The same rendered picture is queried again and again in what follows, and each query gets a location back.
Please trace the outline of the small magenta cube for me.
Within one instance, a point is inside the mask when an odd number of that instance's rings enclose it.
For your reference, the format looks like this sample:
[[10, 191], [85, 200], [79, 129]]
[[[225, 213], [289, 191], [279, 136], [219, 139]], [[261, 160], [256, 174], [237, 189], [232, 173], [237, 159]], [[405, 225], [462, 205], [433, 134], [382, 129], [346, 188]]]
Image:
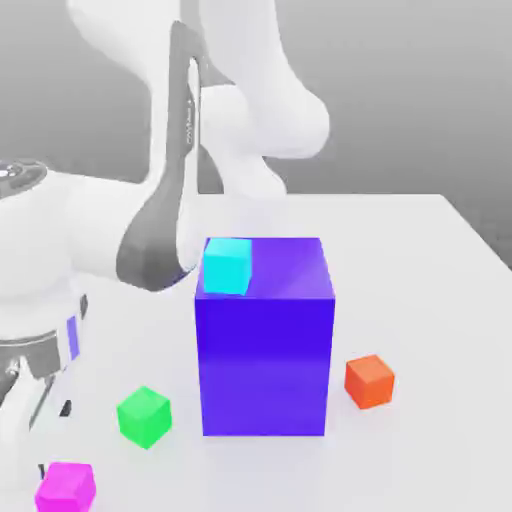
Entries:
[[96, 483], [90, 464], [51, 463], [36, 494], [37, 512], [90, 512]]

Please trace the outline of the small green cube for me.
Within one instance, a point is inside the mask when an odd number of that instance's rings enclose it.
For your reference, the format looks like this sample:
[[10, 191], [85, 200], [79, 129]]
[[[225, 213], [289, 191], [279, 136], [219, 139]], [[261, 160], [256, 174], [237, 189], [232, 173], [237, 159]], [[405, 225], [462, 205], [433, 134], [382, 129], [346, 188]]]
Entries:
[[116, 406], [120, 433], [143, 449], [151, 448], [172, 427], [171, 402], [142, 386]]

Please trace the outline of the small orange cube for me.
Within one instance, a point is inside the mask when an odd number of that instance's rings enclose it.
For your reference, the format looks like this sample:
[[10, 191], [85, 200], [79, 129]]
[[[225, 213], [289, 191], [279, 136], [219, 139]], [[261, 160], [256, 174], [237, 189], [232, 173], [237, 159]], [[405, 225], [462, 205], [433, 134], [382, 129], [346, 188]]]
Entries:
[[376, 354], [346, 363], [344, 389], [361, 410], [389, 403], [394, 381], [394, 372]]

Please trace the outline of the large blue box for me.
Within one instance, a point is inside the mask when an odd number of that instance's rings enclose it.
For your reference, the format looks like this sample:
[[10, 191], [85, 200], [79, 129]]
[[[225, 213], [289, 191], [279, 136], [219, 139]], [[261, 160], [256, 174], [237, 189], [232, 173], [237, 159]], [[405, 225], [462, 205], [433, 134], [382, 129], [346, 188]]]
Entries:
[[325, 432], [336, 297], [317, 238], [255, 238], [243, 295], [195, 293], [206, 436]]

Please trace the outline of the small cyan cube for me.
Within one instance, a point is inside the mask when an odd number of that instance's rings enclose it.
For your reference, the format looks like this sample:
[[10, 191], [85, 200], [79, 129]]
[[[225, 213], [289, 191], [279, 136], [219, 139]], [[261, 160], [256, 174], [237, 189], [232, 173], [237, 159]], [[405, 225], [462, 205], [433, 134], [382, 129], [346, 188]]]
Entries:
[[245, 295], [252, 278], [252, 241], [211, 238], [203, 255], [203, 287], [207, 293]]

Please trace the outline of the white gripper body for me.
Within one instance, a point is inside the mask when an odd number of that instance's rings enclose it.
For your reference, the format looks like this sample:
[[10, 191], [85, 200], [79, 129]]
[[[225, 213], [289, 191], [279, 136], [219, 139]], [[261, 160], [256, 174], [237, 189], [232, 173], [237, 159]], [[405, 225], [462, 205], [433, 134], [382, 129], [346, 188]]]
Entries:
[[55, 381], [35, 378], [25, 357], [9, 363], [10, 389], [0, 404], [0, 466], [46, 466], [44, 430], [56, 413]]

